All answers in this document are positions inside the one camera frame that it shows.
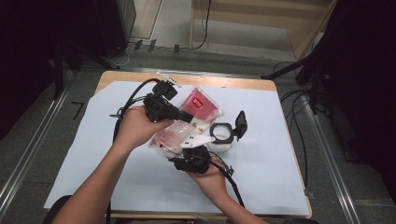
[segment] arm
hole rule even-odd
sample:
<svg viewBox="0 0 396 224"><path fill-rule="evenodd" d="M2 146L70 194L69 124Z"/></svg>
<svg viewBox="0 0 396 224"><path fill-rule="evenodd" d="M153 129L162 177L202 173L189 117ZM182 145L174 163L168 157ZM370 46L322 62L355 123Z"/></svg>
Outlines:
<svg viewBox="0 0 396 224"><path fill-rule="evenodd" d="M171 120L150 122L143 106L129 109L113 146L52 223L100 223L130 153L171 124Z"/></svg>
<svg viewBox="0 0 396 224"><path fill-rule="evenodd" d="M203 175L188 173L204 195L234 224L266 223L233 200L225 188L225 179L219 169L210 165Z"/></svg>

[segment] transparent plastic bag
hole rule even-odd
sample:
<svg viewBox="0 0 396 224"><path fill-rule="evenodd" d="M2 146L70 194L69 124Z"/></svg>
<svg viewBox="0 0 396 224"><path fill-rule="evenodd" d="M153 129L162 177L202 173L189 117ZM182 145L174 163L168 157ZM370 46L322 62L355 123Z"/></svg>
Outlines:
<svg viewBox="0 0 396 224"><path fill-rule="evenodd" d="M216 118L223 115L219 106L199 87L192 90L180 109L194 115L191 123L175 120L171 126L156 133L148 145L168 159L182 154L180 144L191 133L203 133Z"/></svg>
<svg viewBox="0 0 396 224"><path fill-rule="evenodd" d="M199 87L192 90L180 108L194 115L191 121L194 133L203 133L216 118L224 115L219 105Z"/></svg>

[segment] black cloth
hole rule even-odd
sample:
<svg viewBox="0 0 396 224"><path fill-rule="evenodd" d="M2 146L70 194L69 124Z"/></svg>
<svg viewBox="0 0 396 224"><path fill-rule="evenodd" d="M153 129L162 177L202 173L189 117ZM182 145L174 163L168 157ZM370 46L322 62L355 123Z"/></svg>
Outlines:
<svg viewBox="0 0 396 224"><path fill-rule="evenodd" d="M324 83L355 133L346 146L382 175L394 202L395 12L395 1L339 0L328 25L332 31L319 41L314 69L305 74Z"/></svg>
<svg viewBox="0 0 396 224"><path fill-rule="evenodd" d="M53 15L41 3L0 2L0 140L54 78Z"/></svg>

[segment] wooden table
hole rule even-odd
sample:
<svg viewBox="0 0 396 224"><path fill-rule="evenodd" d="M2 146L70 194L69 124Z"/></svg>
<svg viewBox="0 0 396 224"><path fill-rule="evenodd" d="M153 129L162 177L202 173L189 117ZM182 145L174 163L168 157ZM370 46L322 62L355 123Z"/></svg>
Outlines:
<svg viewBox="0 0 396 224"><path fill-rule="evenodd" d="M191 0L190 47L194 20L206 19L209 0ZM210 21L268 26L287 30L297 60L304 57L311 44L324 32L336 0L212 0Z"/></svg>
<svg viewBox="0 0 396 224"><path fill-rule="evenodd" d="M78 134L76 137L75 142L73 143L73 146L70 148L69 153L67 154L65 160L64 160L64 164L61 168L60 173L58 174L58 177L55 181L54 187L52 188L52 191L49 195L49 198L46 202L45 207L51 207L52 203L54 201L56 201L56 199L60 198L62 195L66 195L66 194L72 194L74 192L74 190L77 189L77 187L80 185L79 182L82 182L86 177L86 175L89 175L91 173L91 170L93 170L95 168L95 166L97 165L97 163L101 160L102 158L102 154L105 155L106 151L108 150L109 146L111 145L111 136L106 136L106 137L101 137L100 135L102 134L103 130L101 131L100 129L104 129L104 130L108 130L111 131L111 126L114 126L114 119L110 120L110 124L108 124L108 121L106 121L107 119L109 119L108 111L108 105L106 105L107 103L112 104L113 103L113 99L110 99L107 97L106 92L108 92L109 85L113 85L112 83L114 81L128 81L128 82L117 82L115 84L122 84L121 86L125 86L125 85L130 85L131 81L132 82L142 82L145 81L151 77L156 77L159 78L158 75L156 74L152 74L152 73L131 73L131 72L113 72L113 71L109 71L109 72L104 72L102 75L102 78L98 84L95 96L90 100L90 103L87 107L87 111L86 114L84 116L84 119L81 121L80 124L80 128L78 129ZM259 158L259 157L264 157L264 160L262 161L263 163L268 163L270 164L271 162L273 162L273 160L270 160L270 157L272 156L276 156L276 154L281 155L283 153L283 151L285 151L285 155L288 160L287 160L287 164L286 166L291 166L292 168L292 175L290 175L290 177L292 178L288 178L283 180L283 182L288 182L288 184L290 182L296 183L297 182L297 192L299 192L298 194L300 195L300 199L296 200L298 201L298 204L302 204L302 213L304 213L304 215L300 215L300 216L292 216L292 217L311 217L312 211L311 211L311 207L309 204L308 199L304 196L304 183L303 180L301 179L301 173L300 173L300 169L298 167L298 162L296 160L295 154L294 154L294 149L292 147L292 143L290 141L290 136L289 136L289 132L287 131L287 125L285 123L284 117L283 117L283 113L281 112L281 108L280 108L280 102L278 101L277 98L277 93L276 93L276 86L274 84L274 82L269 81L269 80L257 80L257 79L242 79L242 78L229 78L229 77L206 77L206 76L193 76L193 75L172 75L172 77L181 84L184 85L198 85L202 88L206 88L207 91L211 92L213 90L221 90L221 91L228 91L228 92L232 92L232 91L243 91L241 89L244 90L248 90L251 92L247 92L247 91L243 91L244 93L247 94L247 96L256 91L265 91L268 92L266 94L270 94L272 95L272 97L275 96L276 98L276 102L274 104L274 106L269 106L271 108L276 108L276 113L281 116L279 117L280 119L278 119L278 121L276 123L277 127L267 127L265 128L267 131L268 130L281 130L282 133L276 133L276 136L282 135L282 143L278 143L277 141L275 141L273 144L275 145L283 145L286 147L280 147L276 149L276 153L274 153L274 151L271 151L273 149L271 149L271 147L268 147L267 149L265 149L264 151L260 152L262 155L257 155L254 158ZM129 92L125 92L125 96L129 97ZM100 103L98 104L98 102L93 101L94 98L97 97L106 97L107 98L107 103ZM99 105L100 108L95 108L95 109L90 109L90 106L92 105ZM252 143L252 139L258 139L260 137L258 137L261 134L268 134L266 133L265 130L262 131L262 133L257 133L254 132L255 130L255 125L257 125L258 123L261 123L260 121L258 121L257 118L253 118L254 116L251 116L251 110L249 110L248 108L245 108L247 111L247 122L249 122L249 118L253 119L254 122L250 122L249 124L249 131L247 131L247 134L245 134L244 138L241 139L237 145L241 148L234 148L233 150L230 150L229 152L229 156L227 155L223 155L226 161L230 162L230 164L235 168L235 174L234 174L234 180L237 182L239 188L240 188L240 192L242 197L246 199L245 204L247 205L247 209L252 208L252 201L257 201L255 200L255 197L252 197L252 195L249 195L247 190L254 190L258 187L248 187L248 186L244 186L246 184L248 184L249 186L252 185L252 183L255 182L251 182L251 178L253 178L253 180L255 180L254 178L258 178L258 176L262 175L262 174L269 174L268 178L273 178L275 180L275 182L277 181L277 177L275 176L270 176L271 173L273 172L272 170L270 171L266 171L269 170L271 168L273 168L273 166L271 165L270 167L266 167L265 165L262 165L262 171L260 171L260 173L257 172L244 172L243 170L246 168L243 168L243 166L245 165L251 165L256 163L255 161L252 161L251 159L249 159L249 162L243 162L243 159L241 156L235 156L236 152L241 153L242 151L242 147L243 148L251 148L250 153L254 153L257 154L258 153L258 147L249 147L250 144ZM97 117L96 120L94 119L93 121L91 121L91 123L87 120L92 119L92 117ZM266 118L265 122L271 122L273 120L273 118ZM86 135L84 135L81 131L80 133L80 129L88 129L88 131L86 130L85 132L88 133L89 135L93 135L95 136L94 139L90 139L85 137ZM209 200L207 200L202 193L199 191L198 187L193 184L193 181L191 181L190 179L188 179L188 177L184 174L181 174L180 171L176 171L175 168L173 167L173 164L169 164L170 162L167 161L165 158L161 158L158 155L155 155L155 153L152 154L153 149L147 149L147 148L137 148L136 150L134 150L134 155L132 157L129 158L129 160L127 161L125 168L124 168L124 172L121 175L120 181L118 186L115 189L115 192L113 194L113 198L112 198L112 206L113 206L113 213L112 216L113 217L134 217L134 218L197 218L194 214L192 214L191 212L175 212L175 210L172 210L172 212L167 211L166 207L164 207L165 204L172 206L173 203L175 203L177 205L178 209L183 209L182 207L184 205L183 202L186 203L190 203L190 202L195 202L195 201L199 201L198 204L203 203L206 204L204 209L202 209L202 206L195 206L193 205L191 209L194 208L198 208L201 209L201 211L197 211L197 213L199 214L203 214L204 216L207 217L221 217L221 213L217 212L217 213L207 213L207 212L203 212L203 210L206 210L208 206L214 206ZM149 162L152 162L152 165L156 166L156 165L160 165L157 168L152 168L154 170L150 170L151 168L148 165L147 161L142 161L144 159L149 158ZM84 161L85 163L89 163L87 164L79 164L81 161ZM145 166L146 168L144 168L144 172L145 174L142 175L141 172L139 173L139 175L134 174L134 170L142 170L143 166ZM161 172L164 172L165 174L167 174L166 177L164 177L163 175L158 175L159 171L161 170ZM154 179L147 179L147 176L150 177L155 177ZM153 186L153 184L150 184L150 181L155 183L155 181L159 181L161 182L163 185L155 185ZM178 190L173 192L171 189L169 189L169 186L171 186L172 184L170 183L165 183L165 182L169 182L170 183L177 183L178 185L180 185L180 187L182 189L190 189L190 188L194 188L195 190L191 191L188 193L188 195L185 195L185 193L178 193ZM146 182L145 186L143 187L141 185L142 182ZM133 192L131 191L131 189L140 189L139 192ZM165 191L166 194L162 195L159 191ZM139 194L144 194L144 191L149 191L149 194L153 194L155 196L148 196L148 197L154 197L154 199L149 199L149 198L139 198ZM230 192L230 195L233 196L233 192L232 190L229 189L228 186L228 191ZM268 194L270 195L269 197L273 197L272 194L273 192L268 192L267 191L263 191L262 194ZM125 196L131 196L132 199L124 199ZM137 203L137 202L143 202L145 205L143 205L142 208L143 210L134 210L134 209L128 209L128 211L121 211L120 210L120 205L117 205L119 201L125 201L125 200L131 200L130 202L127 203ZM260 200L259 202L254 202L254 203L259 203L262 204L263 200ZM274 212L270 212L271 214L261 214L261 212L257 212L256 214L259 217L290 217L291 215L289 215L289 213L294 214L294 213L298 213L300 214L300 212L296 212L295 208L293 209L289 209L286 212L284 211L283 215L282 214L274 214Z"/></svg>

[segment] white paper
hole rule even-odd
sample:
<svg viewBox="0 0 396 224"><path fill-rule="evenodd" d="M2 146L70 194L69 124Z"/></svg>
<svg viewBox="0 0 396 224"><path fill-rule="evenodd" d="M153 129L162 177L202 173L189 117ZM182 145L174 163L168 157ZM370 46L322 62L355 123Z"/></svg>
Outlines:
<svg viewBox="0 0 396 224"><path fill-rule="evenodd" d="M116 119L109 115L125 104L139 84L116 81L91 98L45 208L73 194L96 168L112 142ZM148 84L136 97L151 92L152 87ZM230 150L220 153L235 169L233 180L246 208L258 215L308 216L310 209L277 93L202 89L225 112L217 122L231 123L234 128L239 112L246 113L246 134L239 142L235 140ZM191 86L177 89L178 95L171 102L180 105L191 90ZM229 184L227 188L236 199ZM176 170L148 144L131 154L111 205L121 211L220 213L184 172Z"/></svg>

